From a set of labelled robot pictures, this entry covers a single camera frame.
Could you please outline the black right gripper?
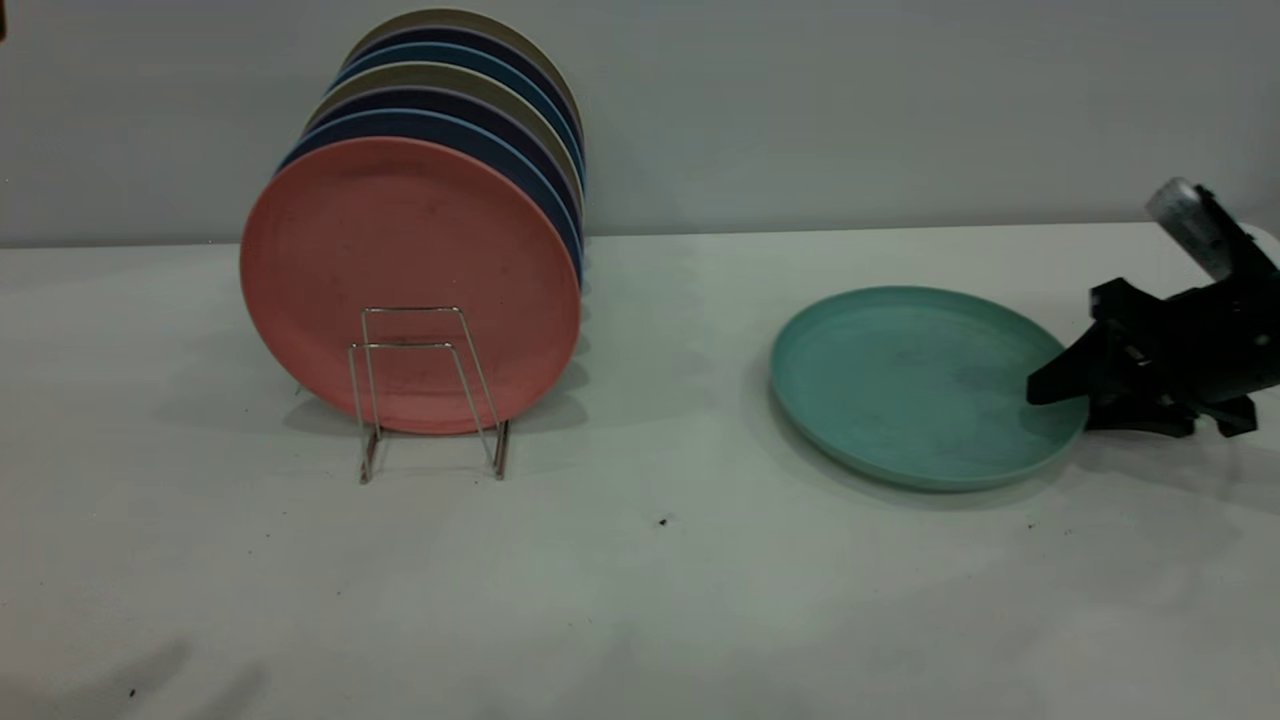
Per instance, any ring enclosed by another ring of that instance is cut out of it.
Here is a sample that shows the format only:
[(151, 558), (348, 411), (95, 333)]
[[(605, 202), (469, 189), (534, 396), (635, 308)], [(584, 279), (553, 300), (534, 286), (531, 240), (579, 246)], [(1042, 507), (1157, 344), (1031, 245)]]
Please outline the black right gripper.
[(1091, 301), (1094, 324), (1027, 378), (1029, 404), (1089, 397), (1088, 432), (1185, 438), (1201, 416), (1228, 438), (1258, 429), (1251, 396), (1277, 386), (1276, 272), (1169, 299), (1115, 279)]

